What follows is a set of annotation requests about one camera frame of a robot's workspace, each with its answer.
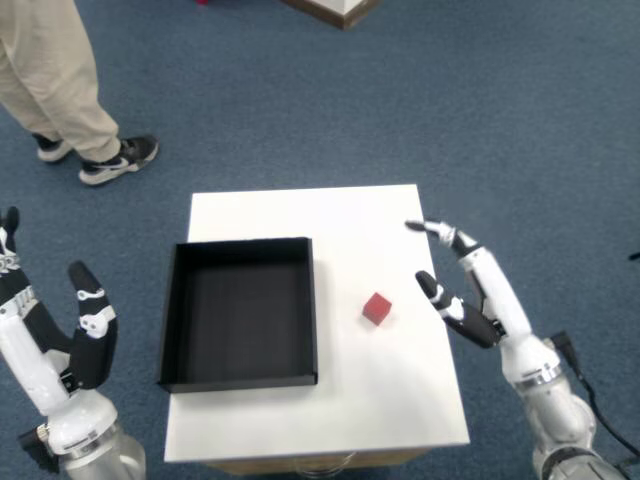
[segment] white robotic hand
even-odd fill
[[[144,478],[144,450],[122,434],[115,407],[95,390],[111,369],[118,332],[115,312],[93,274],[82,262],[73,263],[69,277],[79,321],[69,339],[21,269],[18,225],[16,208],[0,216],[0,351],[36,408],[48,417],[46,424],[21,435],[20,443],[41,468],[58,472],[62,459],[72,478]],[[130,453],[121,451],[123,446]]]
[[[499,345],[502,372],[525,404],[536,439],[533,463],[541,480],[621,479],[592,449],[595,417],[571,393],[555,350],[531,331],[518,298],[494,256],[473,238],[437,220],[408,221],[453,250],[481,299],[481,311],[448,293],[427,272],[416,279],[442,319],[474,343]]]

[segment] black cable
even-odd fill
[[[596,392],[591,386],[591,384],[587,381],[587,379],[584,378],[584,375],[582,374],[582,372],[580,370],[575,370],[575,369],[574,369],[574,372],[576,373],[576,376],[578,377],[578,380],[580,381],[582,386],[585,388],[585,390],[589,394],[589,405],[591,405],[591,409],[593,410],[593,413],[598,418],[598,420],[600,420],[600,423],[602,424],[602,426],[607,429],[607,431],[611,434],[613,438],[615,438],[616,440],[618,440],[618,442],[624,445],[627,448],[627,450],[633,453],[636,457],[640,457],[640,450],[638,450],[635,446],[629,443],[622,435],[620,435],[611,426],[611,424],[604,417],[604,415],[602,415],[602,412],[600,411],[600,408],[598,408],[598,404],[596,403]]]
[[[596,403],[596,392],[591,384],[587,381],[582,370],[580,370],[580,365],[578,363],[578,357],[576,356],[576,352],[573,349],[573,345],[571,344],[571,340],[566,332],[560,332],[551,337],[551,341],[555,345],[556,349],[562,353],[565,360],[571,367],[571,369],[578,377],[578,380],[585,388],[587,393],[589,394],[589,405],[591,405],[591,409],[595,414],[596,418],[600,421],[602,426],[607,429],[607,431],[611,434],[613,438],[615,438],[620,444],[624,445],[624,447],[633,453],[636,457],[640,457],[640,450],[628,442],[622,435],[620,435],[609,423],[609,421],[604,417],[600,408],[598,408],[598,404]]]

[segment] sneaker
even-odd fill
[[[158,140],[151,135],[122,140],[120,152],[106,162],[82,161],[80,181],[100,185],[128,172],[137,172],[158,153]]]
[[[38,142],[38,158],[43,162],[59,162],[73,150],[73,147],[64,140],[52,142],[47,137],[43,137],[37,133],[33,134],[33,138]]]

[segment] black box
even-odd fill
[[[176,245],[159,377],[173,393],[318,383],[311,239]]]

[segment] beige pants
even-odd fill
[[[87,160],[120,149],[73,0],[0,0],[0,102],[24,128],[66,140]]]

